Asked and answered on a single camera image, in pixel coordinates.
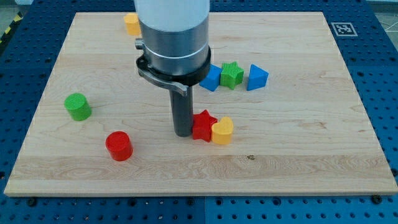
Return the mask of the black clamp ring with lever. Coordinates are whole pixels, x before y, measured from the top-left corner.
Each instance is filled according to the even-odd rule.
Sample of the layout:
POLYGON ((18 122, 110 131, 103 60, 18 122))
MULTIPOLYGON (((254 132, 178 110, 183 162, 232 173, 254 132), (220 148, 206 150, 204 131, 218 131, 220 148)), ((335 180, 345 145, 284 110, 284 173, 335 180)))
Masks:
POLYGON ((188 95, 188 88, 201 82, 209 72, 211 50, 206 39, 199 41, 171 38, 153 43, 160 52, 146 46, 143 38, 135 40, 144 54, 136 60, 139 75, 155 86, 188 95))

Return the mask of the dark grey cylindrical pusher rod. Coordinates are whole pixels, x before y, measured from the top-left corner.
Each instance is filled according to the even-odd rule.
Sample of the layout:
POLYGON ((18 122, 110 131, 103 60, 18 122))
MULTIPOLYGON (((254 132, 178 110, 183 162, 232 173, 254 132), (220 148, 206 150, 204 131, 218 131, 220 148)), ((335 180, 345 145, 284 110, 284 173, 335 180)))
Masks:
POLYGON ((188 137, 192 134, 193 127, 193 93, 189 87, 187 95, 182 96, 176 91, 169 91, 170 105, 174 131, 180 137, 188 137))

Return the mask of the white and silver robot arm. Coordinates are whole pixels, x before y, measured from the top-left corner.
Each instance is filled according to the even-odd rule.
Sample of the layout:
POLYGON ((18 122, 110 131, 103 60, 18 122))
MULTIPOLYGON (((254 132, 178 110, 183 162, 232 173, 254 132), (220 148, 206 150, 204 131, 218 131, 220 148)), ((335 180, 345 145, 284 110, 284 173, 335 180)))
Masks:
POLYGON ((170 93, 176 135, 187 137, 193 127, 192 87, 210 71, 207 0, 135 0, 142 36, 135 47, 139 75, 170 93))

